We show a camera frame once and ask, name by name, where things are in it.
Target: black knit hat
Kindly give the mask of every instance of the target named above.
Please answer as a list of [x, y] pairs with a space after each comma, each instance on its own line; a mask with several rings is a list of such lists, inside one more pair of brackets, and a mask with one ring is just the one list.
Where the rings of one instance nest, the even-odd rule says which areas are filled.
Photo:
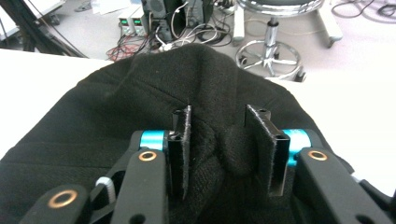
[[192, 107], [190, 183], [170, 199], [171, 223], [291, 223], [288, 193], [265, 200], [257, 151], [245, 132], [246, 105], [272, 112], [278, 129], [318, 133], [284, 88], [237, 68], [226, 55], [191, 44], [139, 55], [95, 71], [70, 90], [0, 162], [0, 222], [18, 222], [46, 191], [90, 190], [137, 130], [171, 130], [171, 114]]

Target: chair caster wheel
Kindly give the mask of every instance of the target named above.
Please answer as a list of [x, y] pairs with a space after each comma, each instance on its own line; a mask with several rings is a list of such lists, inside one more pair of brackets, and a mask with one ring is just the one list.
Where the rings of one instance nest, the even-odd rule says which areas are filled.
[[248, 58], [247, 57], [242, 56], [242, 57], [239, 58], [239, 63], [247, 64], [247, 62], [248, 62]]
[[297, 75], [294, 78], [295, 82], [304, 82], [306, 79], [306, 73], [303, 71], [300, 71], [299, 73], [297, 73]]

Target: office chair base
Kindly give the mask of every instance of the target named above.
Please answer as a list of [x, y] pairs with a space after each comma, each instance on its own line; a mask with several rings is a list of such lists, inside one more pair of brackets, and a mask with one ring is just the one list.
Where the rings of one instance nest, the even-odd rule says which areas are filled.
[[298, 82], [305, 80], [300, 54], [291, 46], [276, 41], [268, 46], [264, 40], [253, 40], [240, 48], [235, 55], [238, 67], [264, 75], [267, 79], [286, 79]]

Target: black fabric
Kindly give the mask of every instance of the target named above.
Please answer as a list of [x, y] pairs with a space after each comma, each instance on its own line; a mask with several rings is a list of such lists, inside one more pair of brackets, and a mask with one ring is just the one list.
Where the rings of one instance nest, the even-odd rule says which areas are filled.
[[170, 130], [172, 112], [186, 105], [192, 106], [189, 191], [182, 203], [170, 199], [170, 222], [293, 223], [293, 170], [285, 197], [262, 195], [257, 150], [243, 128], [246, 104], [271, 110], [278, 129], [317, 132], [330, 148], [287, 90], [209, 47], [192, 44], [104, 67], [66, 93], [1, 160], [0, 223], [18, 222], [59, 185], [91, 190], [134, 131]]

